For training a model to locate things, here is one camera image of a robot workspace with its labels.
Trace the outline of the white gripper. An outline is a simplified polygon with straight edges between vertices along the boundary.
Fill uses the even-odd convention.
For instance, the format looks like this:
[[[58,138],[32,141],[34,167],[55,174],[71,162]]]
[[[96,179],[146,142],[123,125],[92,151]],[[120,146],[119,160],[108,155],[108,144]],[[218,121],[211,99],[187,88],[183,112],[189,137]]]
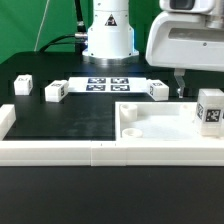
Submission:
[[[224,71],[224,0],[159,0],[146,48],[151,66],[176,68],[184,96],[184,69]]]

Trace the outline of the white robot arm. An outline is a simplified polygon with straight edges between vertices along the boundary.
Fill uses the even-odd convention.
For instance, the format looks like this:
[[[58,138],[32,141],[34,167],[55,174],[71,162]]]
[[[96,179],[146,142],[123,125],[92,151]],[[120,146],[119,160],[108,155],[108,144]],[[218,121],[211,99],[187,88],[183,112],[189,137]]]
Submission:
[[[93,0],[85,60],[107,65],[136,57],[134,30],[129,25],[129,0]],[[224,0],[159,0],[145,59],[174,70],[183,92],[187,69],[224,71]]]

